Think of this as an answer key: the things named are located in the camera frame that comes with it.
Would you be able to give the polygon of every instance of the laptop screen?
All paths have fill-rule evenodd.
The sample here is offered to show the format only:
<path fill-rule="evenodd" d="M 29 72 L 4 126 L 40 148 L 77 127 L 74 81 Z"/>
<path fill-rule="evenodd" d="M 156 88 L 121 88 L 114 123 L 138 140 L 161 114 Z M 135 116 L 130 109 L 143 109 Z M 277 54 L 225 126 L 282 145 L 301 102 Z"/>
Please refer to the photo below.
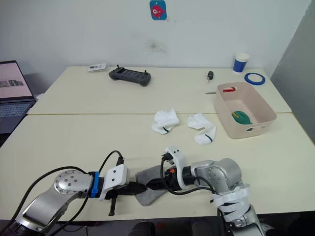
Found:
<path fill-rule="evenodd" d="M 33 98 L 16 61 L 0 62 L 0 100 Z"/>

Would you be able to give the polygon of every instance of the white sock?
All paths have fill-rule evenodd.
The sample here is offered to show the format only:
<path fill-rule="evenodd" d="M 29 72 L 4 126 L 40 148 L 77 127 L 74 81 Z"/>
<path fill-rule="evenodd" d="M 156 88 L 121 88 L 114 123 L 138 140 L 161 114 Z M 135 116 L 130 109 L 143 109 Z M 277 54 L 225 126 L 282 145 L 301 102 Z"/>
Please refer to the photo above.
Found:
<path fill-rule="evenodd" d="M 152 125 L 152 129 L 159 134 L 166 134 L 171 131 L 175 125 L 179 124 L 174 108 L 169 112 L 158 111 L 154 116 L 154 121 L 156 123 Z"/>
<path fill-rule="evenodd" d="M 216 136 L 217 126 L 208 121 L 201 113 L 189 115 L 186 121 L 189 128 L 202 129 L 195 135 L 195 141 L 200 145 L 211 143 Z"/>

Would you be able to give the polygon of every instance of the gray cloth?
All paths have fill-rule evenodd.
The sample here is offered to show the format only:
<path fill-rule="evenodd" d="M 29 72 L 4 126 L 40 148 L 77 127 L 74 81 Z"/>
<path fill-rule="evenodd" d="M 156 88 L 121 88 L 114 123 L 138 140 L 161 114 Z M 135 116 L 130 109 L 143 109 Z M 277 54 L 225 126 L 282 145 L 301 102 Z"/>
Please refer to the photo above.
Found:
<path fill-rule="evenodd" d="M 160 178 L 159 172 L 160 165 L 137 172 L 136 181 L 146 185 L 150 180 Z M 135 197 L 142 206 L 147 207 L 165 192 L 167 192 L 167 190 L 152 190 L 148 188 L 145 192 L 139 193 Z"/>

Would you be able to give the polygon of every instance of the white tape wrap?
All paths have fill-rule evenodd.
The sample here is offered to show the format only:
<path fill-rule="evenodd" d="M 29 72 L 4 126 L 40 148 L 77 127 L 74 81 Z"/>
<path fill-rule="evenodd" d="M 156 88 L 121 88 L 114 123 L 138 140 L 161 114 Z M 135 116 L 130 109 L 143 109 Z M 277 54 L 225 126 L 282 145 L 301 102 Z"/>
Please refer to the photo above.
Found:
<path fill-rule="evenodd" d="M 226 222 L 231 222 L 243 214 L 250 208 L 248 195 L 250 194 L 250 185 L 244 184 L 242 187 L 236 187 L 232 192 L 222 193 L 221 195 L 213 194 L 214 204 L 224 213 Z"/>

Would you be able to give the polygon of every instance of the laptop keyboard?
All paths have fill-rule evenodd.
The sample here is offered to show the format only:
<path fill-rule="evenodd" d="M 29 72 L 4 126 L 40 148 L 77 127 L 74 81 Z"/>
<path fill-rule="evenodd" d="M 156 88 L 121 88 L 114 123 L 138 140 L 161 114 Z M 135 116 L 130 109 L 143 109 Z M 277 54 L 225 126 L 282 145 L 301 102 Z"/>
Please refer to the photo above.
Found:
<path fill-rule="evenodd" d="M 0 118 L 3 117 L 20 117 L 25 113 L 31 105 L 29 103 L 22 104 L 1 104 L 0 105 Z"/>

